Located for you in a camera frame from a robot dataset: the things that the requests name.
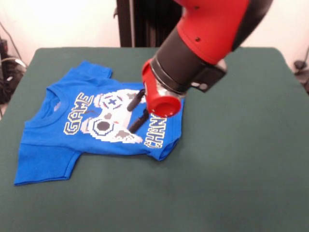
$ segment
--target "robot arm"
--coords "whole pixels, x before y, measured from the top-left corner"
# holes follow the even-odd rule
[[[190,87],[207,92],[226,74],[224,58],[255,30],[273,0],[175,0],[185,14],[142,69],[147,110],[171,117]],[[133,110],[139,99],[128,107]]]

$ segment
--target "black cable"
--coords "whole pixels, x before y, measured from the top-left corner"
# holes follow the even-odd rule
[[[0,78],[0,104],[5,104],[10,101],[13,89],[3,78]]]
[[[7,33],[7,35],[10,37],[10,40],[11,40],[11,42],[12,42],[12,44],[13,44],[13,47],[15,48],[15,50],[16,50],[16,52],[17,52],[17,54],[18,54],[18,57],[22,60],[22,58],[21,58],[21,56],[20,56],[20,54],[19,54],[19,51],[18,51],[18,49],[17,49],[17,47],[16,47],[16,45],[15,45],[15,43],[14,43],[14,41],[13,41],[13,38],[11,37],[11,35],[9,34],[9,32],[5,29],[5,27],[3,26],[3,24],[0,22],[0,26],[2,27],[2,29],[4,30],[4,32],[5,33]]]
[[[309,78],[307,79],[307,81],[304,83],[304,88],[306,88],[307,84],[309,83]]]
[[[303,64],[303,66],[302,66],[301,69],[303,69],[303,68],[305,67],[305,63],[306,63],[306,61],[307,61],[307,59],[308,59],[308,56],[309,56],[309,46],[308,46],[308,49],[307,49],[306,56],[305,56],[305,58],[304,58],[304,64]]]

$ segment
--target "green table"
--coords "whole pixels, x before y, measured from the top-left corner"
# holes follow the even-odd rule
[[[68,181],[14,187],[24,122],[88,60],[140,81],[152,48],[39,49],[0,121],[1,232],[308,232],[309,98],[281,54],[240,48],[207,94],[190,90],[162,162],[82,155]]]

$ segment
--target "t-shirt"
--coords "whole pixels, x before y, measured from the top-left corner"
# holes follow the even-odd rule
[[[46,89],[40,110],[25,123],[15,185],[67,180],[83,152],[167,157],[181,136],[184,101],[177,115],[150,114],[132,134],[128,128],[146,108],[145,98],[132,112],[126,108],[143,84],[111,76],[110,68],[84,61]]]

